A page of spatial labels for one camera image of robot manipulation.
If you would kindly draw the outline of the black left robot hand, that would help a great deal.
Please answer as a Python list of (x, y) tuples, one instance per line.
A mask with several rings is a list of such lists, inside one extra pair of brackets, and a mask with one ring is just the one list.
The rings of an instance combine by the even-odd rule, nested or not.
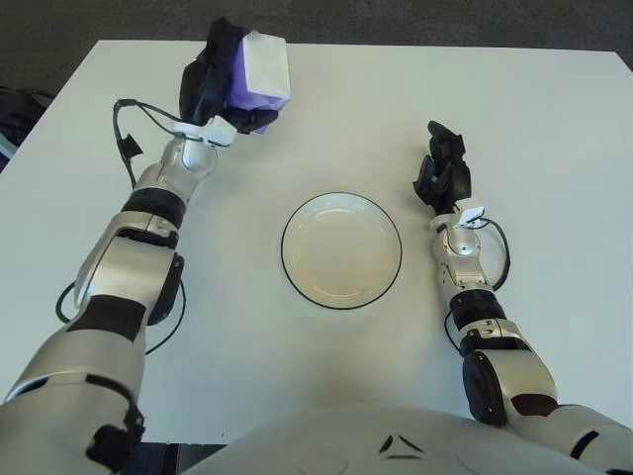
[(247, 109), (228, 103), (233, 84), (233, 60), (247, 29), (232, 24), (226, 17), (212, 21), (204, 49), (183, 70), (179, 115), (184, 123), (204, 126), (220, 116), (236, 131), (249, 135), (275, 122), (273, 109)]

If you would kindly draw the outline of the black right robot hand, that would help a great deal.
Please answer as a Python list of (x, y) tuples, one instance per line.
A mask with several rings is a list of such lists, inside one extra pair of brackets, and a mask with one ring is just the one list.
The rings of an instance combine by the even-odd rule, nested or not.
[(435, 121), (430, 121), (427, 129), (429, 154), (422, 160), (418, 176), (412, 182), (413, 190), (437, 216), (452, 214), (458, 201), (472, 196), (463, 137)]

